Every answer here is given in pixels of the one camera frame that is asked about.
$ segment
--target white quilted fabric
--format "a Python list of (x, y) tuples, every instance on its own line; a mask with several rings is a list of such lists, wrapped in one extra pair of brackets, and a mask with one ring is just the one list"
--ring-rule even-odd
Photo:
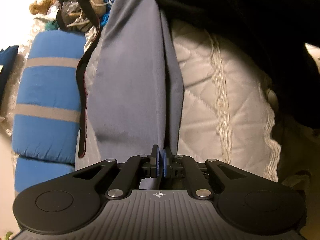
[(172, 23), (172, 41), (185, 88), (178, 154), (277, 181), (280, 146), (270, 138), (265, 74), (230, 41), (184, 22)]

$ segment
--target ridged gray surface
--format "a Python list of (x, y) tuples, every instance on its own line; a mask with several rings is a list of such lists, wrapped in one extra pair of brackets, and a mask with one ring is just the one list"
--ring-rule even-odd
[(72, 233), (44, 236), (22, 231), (15, 240), (302, 240), (294, 231), (257, 236), (227, 224), (209, 201), (191, 198), (187, 191), (133, 190), (124, 200), (109, 201), (89, 225)]

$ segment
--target crosshair symbol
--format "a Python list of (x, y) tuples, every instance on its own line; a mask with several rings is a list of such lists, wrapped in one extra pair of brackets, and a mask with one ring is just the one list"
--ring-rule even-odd
[(156, 194), (154, 194), (154, 195), (156, 195), (156, 197), (162, 197), (162, 196), (164, 196), (165, 194), (163, 194), (163, 193), (161, 193), (160, 191), (159, 192), (157, 192)]

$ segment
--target white lace trim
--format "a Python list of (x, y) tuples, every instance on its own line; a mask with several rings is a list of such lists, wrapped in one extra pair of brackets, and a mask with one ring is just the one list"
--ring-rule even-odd
[(217, 101), (215, 103), (219, 124), (217, 132), (220, 136), (223, 162), (231, 163), (231, 123), (229, 112), (229, 101), (227, 97), (226, 76), (223, 71), (222, 58), (220, 56), (219, 42), (215, 35), (209, 36), (211, 42), (211, 66), (213, 68), (212, 82), (216, 85)]
[(269, 105), (269, 103), (264, 97), (261, 84), (259, 84), (258, 89), (259, 89), (259, 95), (261, 100), (263, 100), (266, 104), (267, 115), (268, 115), (267, 122), (264, 127), (264, 141), (266, 145), (271, 149), (270, 163), (265, 168), (263, 177), (277, 182), (278, 181), (277, 166), (280, 159), (281, 146), (271, 138), (271, 131), (273, 126), (275, 125), (275, 113), (273, 112), (271, 106)]

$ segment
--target dark blue cloth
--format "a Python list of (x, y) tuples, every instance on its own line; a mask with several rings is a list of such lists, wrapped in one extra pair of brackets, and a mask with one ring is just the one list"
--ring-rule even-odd
[(3, 68), (0, 72), (0, 104), (2, 102), (2, 95), (4, 92), (5, 85), (13, 68), (14, 60), (18, 54), (19, 46), (8, 47), (6, 50), (0, 51), (0, 65)]

